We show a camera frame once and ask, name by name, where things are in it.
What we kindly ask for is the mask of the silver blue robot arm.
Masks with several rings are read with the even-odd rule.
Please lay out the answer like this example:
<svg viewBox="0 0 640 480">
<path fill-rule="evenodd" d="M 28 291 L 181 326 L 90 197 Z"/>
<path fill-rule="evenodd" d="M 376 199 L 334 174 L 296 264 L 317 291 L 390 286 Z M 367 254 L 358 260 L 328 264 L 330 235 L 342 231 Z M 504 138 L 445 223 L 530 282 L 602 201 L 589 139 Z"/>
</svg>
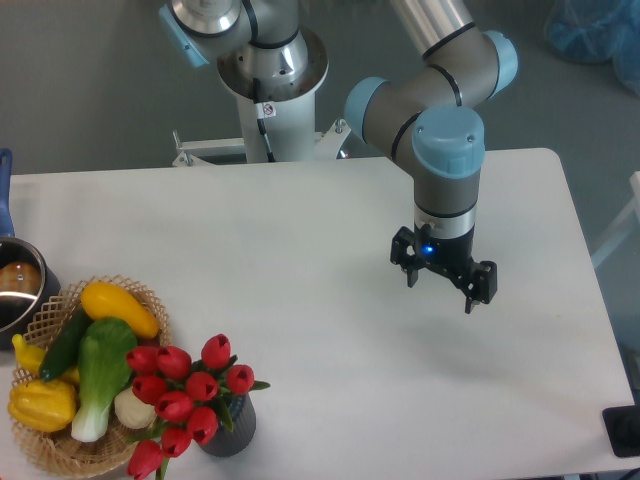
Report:
<svg viewBox="0 0 640 480">
<path fill-rule="evenodd" d="M 409 284 L 427 269 L 460 290 L 468 307 L 487 304 L 497 267 L 472 256 L 485 158 L 475 108 L 511 83 L 517 54 L 502 34 L 480 31 L 461 1 L 397 1 L 393 8 L 424 68 L 401 86 L 361 80 L 344 120 L 413 181 L 414 221 L 393 237 L 391 262 Z M 159 17 L 187 61 L 214 64 L 235 96 L 248 162 L 314 156 L 315 94 L 328 55 L 301 25 L 296 2 L 168 1 Z"/>
</svg>

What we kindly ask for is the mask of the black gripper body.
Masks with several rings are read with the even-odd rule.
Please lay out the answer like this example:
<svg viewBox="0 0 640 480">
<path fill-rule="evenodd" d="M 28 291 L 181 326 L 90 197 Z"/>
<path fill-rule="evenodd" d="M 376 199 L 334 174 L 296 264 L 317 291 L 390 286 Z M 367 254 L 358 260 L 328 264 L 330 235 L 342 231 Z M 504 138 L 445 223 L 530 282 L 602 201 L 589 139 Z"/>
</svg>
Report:
<svg viewBox="0 0 640 480">
<path fill-rule="evenodd" d="M 414 226 L 415 270 L 426 268 L 449 279 L 456 288 L 465 289 L 470 280 L 472 245 L 474 238 L 472 227 L 464 235 L 452 239 L 441 239 L 431 235 L 431 227 Z"/>
</svg>

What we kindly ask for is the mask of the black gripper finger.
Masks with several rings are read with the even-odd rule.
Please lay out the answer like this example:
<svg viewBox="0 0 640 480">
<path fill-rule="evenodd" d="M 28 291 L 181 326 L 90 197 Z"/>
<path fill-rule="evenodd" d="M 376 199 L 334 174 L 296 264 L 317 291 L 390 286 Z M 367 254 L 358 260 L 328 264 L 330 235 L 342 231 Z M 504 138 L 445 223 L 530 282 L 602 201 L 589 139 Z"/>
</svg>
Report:
<svg viewBox="0 0 640 480">
<path fill-rule="evenodd" d="M 471 260 L 462 277 L 462 291 L 466 314 L 470 314 L 476 305 L 488 305 L 497 293 L 497 264 L 488 260 Z"/>
<path fill-rule="evenodd" d="M 401 227 L 391 241 L 390 261 L 400 267 L 406 275 L 406 283 L 412 288 L 418 278 L 421 269 L 421 259 L 413 251 L 415 235 L 408 227 Z"/>
</svg>

